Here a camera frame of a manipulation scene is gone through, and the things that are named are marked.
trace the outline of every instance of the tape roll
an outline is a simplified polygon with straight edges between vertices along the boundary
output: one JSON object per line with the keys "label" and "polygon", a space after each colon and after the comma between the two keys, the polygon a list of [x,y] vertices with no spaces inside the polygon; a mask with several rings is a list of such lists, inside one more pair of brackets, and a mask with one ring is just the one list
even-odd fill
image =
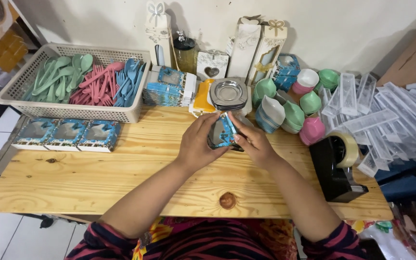
{"label": "tape roll", "polygon": [[344,144],[344,147],[340,147],[340,149],[342,149],[341,153],[343,154],[343,158],[337,163],[337,168],[348,168],[353,166],[359,155],[359,147],[357,146],[355,139],[349,134],[340,132],[329,133],[328,137],[331,136],[340,138]]}

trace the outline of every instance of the woman's left hand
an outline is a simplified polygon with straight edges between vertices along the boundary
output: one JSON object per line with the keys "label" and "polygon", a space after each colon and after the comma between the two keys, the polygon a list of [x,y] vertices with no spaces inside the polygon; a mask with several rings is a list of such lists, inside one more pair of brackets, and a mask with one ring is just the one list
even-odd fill
{"label": "woman's left hand", "polygon": [[195,173],[230,150],[230,147],[212,150],[208,146],[208,132],[219,116],[220,113],[202,115],[183,134],[179,154],[174,162],[187,170],[188,173]]}

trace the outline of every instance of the forearm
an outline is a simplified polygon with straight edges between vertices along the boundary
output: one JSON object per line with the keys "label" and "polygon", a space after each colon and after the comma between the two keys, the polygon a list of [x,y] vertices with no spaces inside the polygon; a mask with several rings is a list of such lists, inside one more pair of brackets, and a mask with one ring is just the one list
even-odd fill
{"label": "forearm", "polygon": [[326,238],[341,219],[321,196],[288,162],[278,159],[269,170],[290,210],[300,233],[310,241]]}
{"label": "forearm", "polygon": [[168,164],[121,198],[99,221],[128,238],[138,238],[192,174],[176,162]]}

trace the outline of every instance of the jar lid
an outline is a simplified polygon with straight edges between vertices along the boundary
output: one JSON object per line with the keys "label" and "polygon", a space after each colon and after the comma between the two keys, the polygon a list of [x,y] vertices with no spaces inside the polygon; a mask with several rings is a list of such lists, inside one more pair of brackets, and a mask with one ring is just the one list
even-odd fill
{"label": "jar lid", "polygon": [[173,44],[178,50],[192,50],[195,47],[195,41],[191,38],[187,38],[183,42],[180,42],[178,39],[174,39]]}

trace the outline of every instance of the woman's right hand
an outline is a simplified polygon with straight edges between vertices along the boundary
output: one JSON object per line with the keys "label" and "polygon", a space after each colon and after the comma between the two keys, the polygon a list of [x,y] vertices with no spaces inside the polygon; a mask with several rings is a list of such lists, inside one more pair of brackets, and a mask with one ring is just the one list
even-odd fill
{"label": "woman's right hand", "polygon": [[245,125],[235,118],[231,112],[228,112],[228,115],[230,120],[234,123],[234,126],[247,137],[246,139],[241,135],[234,135],[235,142],[245,150],[256,166],[269,170],[271,167],[274,167],[277,162],[283,160],[274,151],[274,148],[272,148],[265,133],[261,129]]}

